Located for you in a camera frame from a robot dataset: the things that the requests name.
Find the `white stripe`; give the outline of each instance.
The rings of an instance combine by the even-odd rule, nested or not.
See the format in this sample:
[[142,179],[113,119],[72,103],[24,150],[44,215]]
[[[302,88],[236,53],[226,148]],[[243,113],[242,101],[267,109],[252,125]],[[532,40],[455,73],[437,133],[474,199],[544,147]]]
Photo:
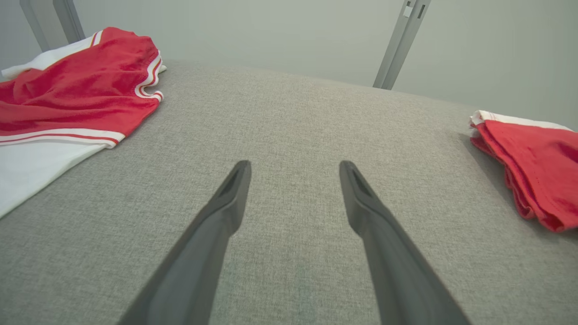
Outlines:
[[98,32],[97,32],[97,35],[96,35],[95,38],[94,38],[94,44],[93,44],[93,46],[94,46],[94,45],[97,45],[98,43],[101,42],[101,36],[102,36],[102,31],[98,31]]
[[70,135],[83,135],[83,136],[93,136],[99,138],[110,138],[117,141],[124,139],[124,134],[115,131],[104,131],[104,130],[92,130],[89,128],[55,128],[51,130],[36,131],[15,135],[5,135],[0,136],[0,141],[15,141],[23,138],[28,138],[31,136],[43,135],[43,134],[70,134]]
[[487,112],[485,110],[477,110],[474,112],[473,116],[470,117],[470,122],[474,125],[484,123],[485,121],[498,121],[498,122],[509,123],[509,124],[528,125],[528,126],[534,126],[534,127],[555,128],[555,129],[559,129],[559,130],[572,131],[571,129],[569,129],[563,125],[552,123],[552,122],[522,119],[520,117],[513,117],[513,116],[491,113],[491,112]]
[[[160,64],[158,65],[158,68],[153,72],[154,67],[157,66],[157,64],[160,62]],[[149,94],[145,91],[146,87],[151,87],[151,86],[156,86],[158,84],[158,73],[159,70],[161,70],[162,67],[162,58],[161,58],[161,52],[158,52],[158,56],[156,58],[154,58],[154,60],[149,64],[149,66],[147,67],[146,71],[147,71],[147,78],[142,81],[141,83],[139,83],[138,85],[136,85],[135,87],[135,94],[138,97],[141,98],[156,98],[158,101],[162,101],[162,96],[163,94],[160,91],[155,91],[153,94]]]
[[59,140],[59,141],[71,141],[71,142],[76,142],[76,143],[90,143],[90,144],[95,144],[95,145],[106,145],[106,147],[108,149],[114,148],[116,146],[116,143],[112,140],[106,140],[106,139],[87,139],[87,138],[77,138],[75,136],[65,136],[65,135],[41,135],[41,136],[35,136],[34,138],[29,138],[29,139],[22,139],[22,140],[14,140],[14,141],[10,141],[10,142],[3,142],[0,143],[0,146],[4,145],[17,145],[19,143],[27,143],[27,142],[33,142],[33,141],[40,141],[40,140]]

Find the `red and white shirt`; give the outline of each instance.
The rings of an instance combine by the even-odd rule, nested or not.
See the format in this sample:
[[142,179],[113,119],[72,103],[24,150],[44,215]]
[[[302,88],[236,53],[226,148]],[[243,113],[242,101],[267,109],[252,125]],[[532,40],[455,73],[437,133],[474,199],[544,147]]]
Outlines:
[[155,111],[166,69],[149,37],[105,28],[2,71],[0,217]]
[[505,168],[518,213],[551,231],[578,227],[578,133],[556,123],[478,110],[472,143]]

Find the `gray wall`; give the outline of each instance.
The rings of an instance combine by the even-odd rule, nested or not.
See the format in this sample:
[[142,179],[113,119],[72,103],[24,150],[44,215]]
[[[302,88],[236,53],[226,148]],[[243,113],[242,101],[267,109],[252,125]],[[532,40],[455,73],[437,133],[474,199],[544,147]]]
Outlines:
[[18,0],[0,3],[0,44],[0,69],[26,63],[41,52]]
[[578,131],[578,1],[432,0],[393,90]]
[[75,0],[86,35],[151,36],[164,58],[371,86],[401,0]]

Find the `gray cloth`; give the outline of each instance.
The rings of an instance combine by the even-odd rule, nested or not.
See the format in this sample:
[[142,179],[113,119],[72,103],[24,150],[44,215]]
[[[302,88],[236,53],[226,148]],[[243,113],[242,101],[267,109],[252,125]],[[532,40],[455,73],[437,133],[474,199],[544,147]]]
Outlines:
[[0,220],[1,324],[114,324],[241,159],[211,324],[378,324],[351,160],[474,324],[575,324],[578,233],[518,216],[475,108],[271,71],[166,63],[140,128]]

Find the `folded red shirt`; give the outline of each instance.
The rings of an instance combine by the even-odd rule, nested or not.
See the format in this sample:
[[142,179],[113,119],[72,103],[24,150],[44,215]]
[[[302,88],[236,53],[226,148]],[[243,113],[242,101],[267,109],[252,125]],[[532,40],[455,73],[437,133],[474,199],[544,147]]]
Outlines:
[[518,213],[551,231],[578,227],[578,133],[478,110],[472,143],[502,163]]

